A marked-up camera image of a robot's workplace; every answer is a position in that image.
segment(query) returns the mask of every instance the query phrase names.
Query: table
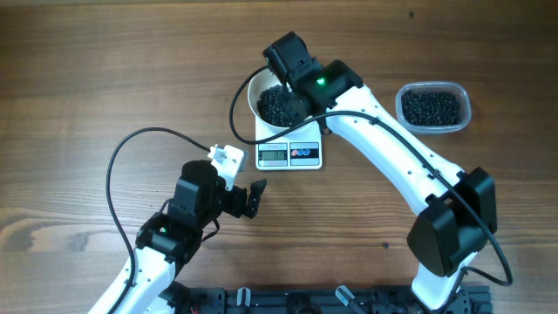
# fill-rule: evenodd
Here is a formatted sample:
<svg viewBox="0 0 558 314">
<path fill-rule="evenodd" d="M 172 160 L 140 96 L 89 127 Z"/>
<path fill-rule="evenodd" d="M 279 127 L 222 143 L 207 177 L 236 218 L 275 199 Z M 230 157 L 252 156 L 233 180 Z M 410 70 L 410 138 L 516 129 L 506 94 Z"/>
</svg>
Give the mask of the table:
<svg viewBox="0 0 558 314">
<path fill-rule="evenodd" d="M 230 100 L 263 64 L 262 50 L 291 30 L 324 64 L 349 64 L 392 114 L 406 83 L 467 89 L 471 124 L 420 139 L 496 180 L 496 237 L 515 275 L 512 287 L 492 286 L 496 313 L 556 312 L 557 12 L 551 1 L 441 0 L 1 8 L 0 313 L 84 312 L 115 278 L 127 254 L 105 171 L 131 131 L 166 126 L 254 152 L 230 132 Z M 254 135 L 245 94 L 235 121 Z M 411 210 L 349 143 L 323 143 L 319 171 L 262 173 L 251 160 L 237 184 L 268 179 L 260 214 L 223 216 L 177 280 L 230 289 L 409 284 L 418 267 L 405 239 Z M 172 195 L 182 164 L 205 155 L 166 134 L 123 148 L 112 192 L 131 241 Z M 489 246 L 473 265 L 503 276 Z"/>
</svg>

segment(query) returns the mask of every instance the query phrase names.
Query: white kitchen scale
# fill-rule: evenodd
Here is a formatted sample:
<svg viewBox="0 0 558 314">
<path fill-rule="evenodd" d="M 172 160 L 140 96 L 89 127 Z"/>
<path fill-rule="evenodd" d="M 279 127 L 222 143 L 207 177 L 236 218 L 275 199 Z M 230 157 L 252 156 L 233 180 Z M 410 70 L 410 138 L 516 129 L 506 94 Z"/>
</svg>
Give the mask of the white kitchen scale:
<svg viewBox="0 0 558 314">
<path fill-rule="evenodd" d="M 255 138 L 266 139 L 275 130 L 255 119 Z M 255 166 L 266 170 L 312 170 L 322 167 L 322 135 L 316 121 L 279 139 L 255 146 Z"/>
</svg>

